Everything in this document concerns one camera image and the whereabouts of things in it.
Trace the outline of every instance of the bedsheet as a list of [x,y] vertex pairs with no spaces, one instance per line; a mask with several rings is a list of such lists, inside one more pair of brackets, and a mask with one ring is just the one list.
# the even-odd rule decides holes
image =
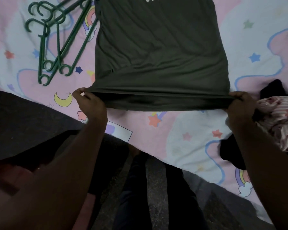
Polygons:
[[[33,1],[0,0],[0,90],[41,103],[79,121],[86,116],[71,93],[89,87],[95,80],[94,49],[97,24],[75,71],[69,77],[56,74],[48,86],[37,82],[39,42],[42,31],[24,22]],[[61,0],[47,0],[57,4]],[[214,0],[218,24],[229,63],[231,90],[259,91],[274,79],[288,92],[288,0]],[[61,40],[69,35],[81,9],[68,14],[60,28]],[[86,16],[75,42],[65,58],[72,64],[95,19],[95,7]],[[52,29],[46,56],[56,57],[56,31]],[[222,110],[136,112],[108,109],[106,132],[160,160],[199,175],[256,205],[261,203],[247,171],[239,170],[218,156],[220,139],[231,132]]]

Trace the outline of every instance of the crescent moon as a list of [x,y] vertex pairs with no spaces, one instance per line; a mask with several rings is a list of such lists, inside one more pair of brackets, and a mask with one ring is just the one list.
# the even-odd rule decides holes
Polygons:
[[61,107],[68,107],[72,103],[72,94],[69,93],[68,98],[60,99],[58,95],[54,94],[54,101]]

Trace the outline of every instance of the black pants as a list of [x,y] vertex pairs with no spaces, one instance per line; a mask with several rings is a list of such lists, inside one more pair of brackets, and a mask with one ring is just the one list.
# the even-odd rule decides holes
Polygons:
[[[152,229],[147,202],[145,162],[147,154],[135,156],[120,197],[113,230]],[[169,201],[169,230],[209,229],[196,195],[183,178],[182,170],[166,166]]]

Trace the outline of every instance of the pink striped cloth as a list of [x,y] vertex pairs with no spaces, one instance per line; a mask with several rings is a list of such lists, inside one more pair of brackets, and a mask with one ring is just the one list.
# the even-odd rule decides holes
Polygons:
[[274,138],[282,151],[288,152],[288,96],[274,96],[257,101],[257,109],[265,114],[258,124]]

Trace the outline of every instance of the dark green t-shirt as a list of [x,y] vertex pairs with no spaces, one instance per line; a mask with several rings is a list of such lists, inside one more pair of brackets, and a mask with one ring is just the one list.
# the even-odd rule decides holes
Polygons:
[[228,63],[212,0],[95,0],[96,81],[109,108],[227,107]]

